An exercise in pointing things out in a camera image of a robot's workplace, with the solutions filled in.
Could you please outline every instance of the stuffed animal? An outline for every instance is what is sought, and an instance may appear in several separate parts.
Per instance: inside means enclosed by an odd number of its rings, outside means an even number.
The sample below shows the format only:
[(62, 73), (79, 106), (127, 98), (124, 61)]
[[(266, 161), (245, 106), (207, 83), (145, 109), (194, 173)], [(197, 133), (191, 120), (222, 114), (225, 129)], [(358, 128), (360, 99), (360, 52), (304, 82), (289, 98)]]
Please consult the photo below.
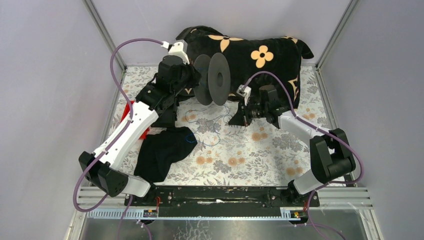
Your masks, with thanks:
[[(184, 29), (176, 38), (187, 43), (188, 58), (194, 62), (201, 54), (212, 57), (222, 53), (228, 61), (231, 75), (230, 96), (253, 74), (269, 71), (275, 74), (288, 90), (294, 108), (300, 102), (300, 70), (303, 59), (311, 59), (314, 54), (302, 40), (283, 36), (263, 40), (247, 40), (229, 37), (208, 26), (192, 26)], [(280, 84), (268, 74), (260, 74), (249, 84), (251, 95), (258, 96), (259, 88), (272, 84), (279, 96), (286, 98)], [(193, 96), (192, 89), (182, 93)]]

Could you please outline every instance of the black disc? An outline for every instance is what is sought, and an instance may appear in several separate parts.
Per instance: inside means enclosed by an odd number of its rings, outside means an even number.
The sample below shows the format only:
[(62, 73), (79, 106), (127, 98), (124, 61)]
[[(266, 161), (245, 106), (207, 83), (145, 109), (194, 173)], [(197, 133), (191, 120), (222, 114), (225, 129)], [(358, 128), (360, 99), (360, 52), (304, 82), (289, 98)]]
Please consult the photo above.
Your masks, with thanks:
[(217, 52), (210, 59), (209, 72), (207, 74), (207, 85), (210, 97), (216, 105), (222, 106), (228, 99), (230, 93), (230, 67), (225, 56)]
[(206, 54), (201, 54), (194, 61), (194, 68), (201, 74), (199, 80), (199, 85), (196, 86), (194, 90), (194, 95), (196, 99), (202, 105), (209, 105), (212, 103), (212, 97), (209, 93), (208, 87), (208, 71), (209, 71), (209, 62), (211, 58)]

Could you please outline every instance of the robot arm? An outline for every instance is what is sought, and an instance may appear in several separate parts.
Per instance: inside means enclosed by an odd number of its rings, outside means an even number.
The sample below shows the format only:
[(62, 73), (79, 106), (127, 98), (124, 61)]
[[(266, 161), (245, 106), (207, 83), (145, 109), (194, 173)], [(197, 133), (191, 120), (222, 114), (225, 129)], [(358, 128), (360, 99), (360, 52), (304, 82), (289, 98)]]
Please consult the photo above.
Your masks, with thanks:
[[(132, 105), (132, 119), (127, 116), (93, 153), (84, 151), (79, 156), (79, 163), (84, 171), (97, 156), (105, 153), (88, 171), (86, 178), (111, 197), (120, 193), (143, 197), (148, 193), (151, 187), (149, 182), (141, 177), (120, 172), (119, 169), (141, 134), (176, 103), (180, 91), (195, 86), (201, 77), (189, 64), (185, 53), (187, 44), (183, 40), (173, 45), (164, 42), (162, 46), (168, 49), (168, 55), (160, 62), (155, 81), (149, 82), (136, 96)], [(128, 121), (130, 124), (116, 139)], [(111, 143), (112, 146), (106, 151), (106, 147)]]
[[(318, 128), (314, 129), (297, 120), (289, 104), (279, 98), (273, 85), (260, 87), (259, 97), (250, 97), (250, 92), (249, 87), (244, 88), (241, 85), (238, 88), (237, 93), (245, 101), (239, 102), (237, 113), (229, 121), (230, 125), (248, 126), (253, 119), (266, 118), (268, 123), (294, 134), (309, 147), (311, 169), (289, 182), (285, 194), (290, 201), (296, 201), (312, 190), (355, 170), (352, 153), (339, 142), (317, 131)], [(343, 130), (320, 129), (349, 144)]]

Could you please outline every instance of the floral tablecloth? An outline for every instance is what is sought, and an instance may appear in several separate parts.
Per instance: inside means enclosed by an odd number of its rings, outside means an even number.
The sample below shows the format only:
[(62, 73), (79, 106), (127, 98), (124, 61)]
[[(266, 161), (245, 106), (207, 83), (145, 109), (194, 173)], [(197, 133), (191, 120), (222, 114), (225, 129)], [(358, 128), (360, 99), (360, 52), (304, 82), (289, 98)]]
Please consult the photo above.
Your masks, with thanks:
[[(153, 78), (157, 67), (129, 67), (123, 89), (131, 100)], [(329, 127), (318, 90), (314, 70), (304, 66), (300, 72), (301, 93), (297, 112), (315, 124)], [(113, 115), (111, 134), (118, 126), (125, 108), (120, 96)], [(228, 126), (237, 111), (236, 102), (224, 106), (201, 105), (195, 98), (180, 103), (177, 127), (187, 126), (198, 140), (192, 153), (173, 163), (166, 180), (158, 185), (232, 185), (286, 186), (310, 169), (307, 146), (296, 136), (277, 129), (265, 119), (256, 119), (249, 127)], [(163, 128), (152, 128), (157, 134)], [(142, 140), (126, 156), (122, 172), (132, 174), (137, 164)]]

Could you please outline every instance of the cable connector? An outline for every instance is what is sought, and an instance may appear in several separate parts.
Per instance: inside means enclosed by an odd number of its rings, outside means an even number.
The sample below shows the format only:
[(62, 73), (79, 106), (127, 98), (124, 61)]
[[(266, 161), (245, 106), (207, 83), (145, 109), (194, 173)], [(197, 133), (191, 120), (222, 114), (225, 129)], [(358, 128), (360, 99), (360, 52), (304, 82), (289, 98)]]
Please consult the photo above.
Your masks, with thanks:
[(168, 48), (168, 55), (180, 57), (183, 63), (190, 64), (190, 60), (186, 52), (187, 52), (187, 42), (184, 40), (176, 41), (174, 44), (170, 45)]
[(165, 49), (167, 49), (169, 51), (170, 50), (170, 43), (167, 42), (167, 41), (163, 41), (162, 43), (163, 43), (162, 44), (162, 48), (165, 48)]
[(244, 98), (244, 105), (245, 106), (248, 105), (249, 98), (251, 96), (251, 92), (252, 92), (252, 89), (248, 86), (245, 87), (244, 85), (240, 85), (237, 88), (237, 91), (235, 91), (236, 94), (238, 94), (240, 97)]

